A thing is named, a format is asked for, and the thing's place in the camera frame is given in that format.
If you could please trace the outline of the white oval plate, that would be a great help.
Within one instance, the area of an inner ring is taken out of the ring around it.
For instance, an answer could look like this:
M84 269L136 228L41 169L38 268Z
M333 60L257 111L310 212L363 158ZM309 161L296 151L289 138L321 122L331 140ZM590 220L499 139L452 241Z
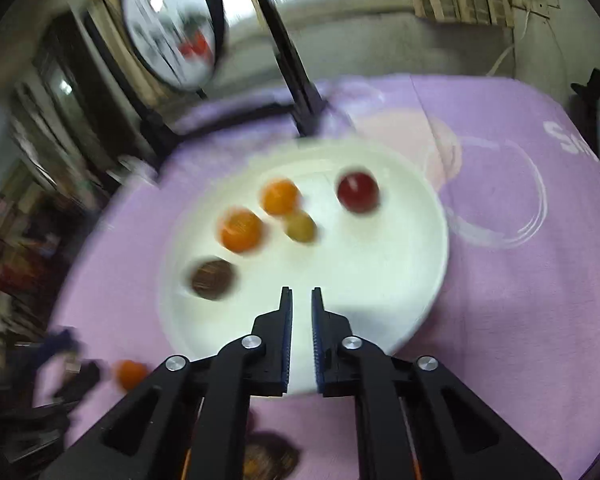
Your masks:
M354 214L338 200L342 176L365 171L380 200ZM313 243L291 240L283 225L264 216L263 242L235 254L219 228L232 209L260 210L262 188L277 178L297 185L304 210L317 226ZM196 295L189 277L201 263L224 259L236 271L218 300ZM276 309L292 291L292 394L316 389L311 294L321 289L328 310L345 316L353 333L385 352L399 350L426 320L449 260L449 229L437 192L414 162L360 139L288 144L250 159L231 176L213 181L176 222L158 278L158 312L174 351L196 360L248 333L254 319Z

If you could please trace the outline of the small mandarin on plate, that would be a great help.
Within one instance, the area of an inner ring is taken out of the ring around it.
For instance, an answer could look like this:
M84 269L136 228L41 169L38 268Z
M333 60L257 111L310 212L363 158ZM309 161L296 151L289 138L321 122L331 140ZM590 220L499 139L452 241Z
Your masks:
M300 204L301 193L294 182L278 179L268 182L260 195L262 209L273 217L286 216L295 211Z

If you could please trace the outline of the yellow-green round fruit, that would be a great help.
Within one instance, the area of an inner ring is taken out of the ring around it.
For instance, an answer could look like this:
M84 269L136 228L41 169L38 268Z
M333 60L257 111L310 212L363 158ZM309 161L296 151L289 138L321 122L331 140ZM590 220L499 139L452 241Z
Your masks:
M295 242L309 244L315 240L317 226L303 210L291 211L284 219L286 235Z

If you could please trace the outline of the dark brown wrinkled fruit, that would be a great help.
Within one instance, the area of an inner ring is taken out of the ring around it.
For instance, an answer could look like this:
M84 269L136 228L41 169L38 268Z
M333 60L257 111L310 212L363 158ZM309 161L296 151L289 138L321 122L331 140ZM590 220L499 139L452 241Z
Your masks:
M253 432L247 437L242 478L288 479L297 469L301 451L280 434Z

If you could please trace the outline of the dark red plum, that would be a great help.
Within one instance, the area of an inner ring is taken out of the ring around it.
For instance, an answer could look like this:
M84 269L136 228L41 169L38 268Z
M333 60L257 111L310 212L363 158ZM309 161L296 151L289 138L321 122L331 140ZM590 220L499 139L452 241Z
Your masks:
M379 205L380 191L374 177L365 171L351 171L336 188L340 204L354 214L367 214Z

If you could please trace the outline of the brown passion fruit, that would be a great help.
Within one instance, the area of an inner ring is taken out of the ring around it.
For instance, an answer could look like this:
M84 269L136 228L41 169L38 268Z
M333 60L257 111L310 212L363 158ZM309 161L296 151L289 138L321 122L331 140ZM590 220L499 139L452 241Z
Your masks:
M220 258L204 261L190 274L189 286L201 298L218 300L233 287L236 278L234 266Z

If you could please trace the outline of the purple tablecloth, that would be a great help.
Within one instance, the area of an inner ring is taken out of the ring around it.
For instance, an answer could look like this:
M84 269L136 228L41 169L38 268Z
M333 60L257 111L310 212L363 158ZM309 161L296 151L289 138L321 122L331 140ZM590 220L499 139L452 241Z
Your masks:
M516 80L394 75L325 91L325 138L414 162L449 222L439 296L396 352L439 358L562 477L582 477L600 454L600 162L559 104ZM262 120L184 146L157 182L132 177L76 259L52 326L108 364L176 352L157 297L176 222L213 181L295 137L290 119ZM300 478L354 477L347 402L291 393L256 408L308 451Z

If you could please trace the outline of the mandarin orange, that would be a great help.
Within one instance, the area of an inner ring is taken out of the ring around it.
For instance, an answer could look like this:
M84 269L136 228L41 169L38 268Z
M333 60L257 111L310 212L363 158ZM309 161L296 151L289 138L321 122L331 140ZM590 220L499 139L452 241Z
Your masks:
M235 208L221 220L219 240L230 252L242 254L260 245L263 232L263 222L254 212L247 208Z
M114 366L114 380L124 392L136 388L149 374L144 363L132 360L122 360Z

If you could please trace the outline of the black framed persimmon painting stand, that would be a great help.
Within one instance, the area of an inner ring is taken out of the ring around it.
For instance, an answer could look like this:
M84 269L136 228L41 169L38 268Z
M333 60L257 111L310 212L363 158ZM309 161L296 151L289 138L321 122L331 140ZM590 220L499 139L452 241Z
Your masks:
M310 81L272 0L256 0L254 7L270 33L290 102L238 108L184 133L174 132L156 110L143 102L114 59L94 18L89 13L83 15L87 35L140 118L140 135L152 151L150 163L154 168L160 168L185 143L268 118L290 116L303 139L317 135L327 102ZM202 96L225 50L223 0L120 0L120 8L126 39L140 65L169 89Z

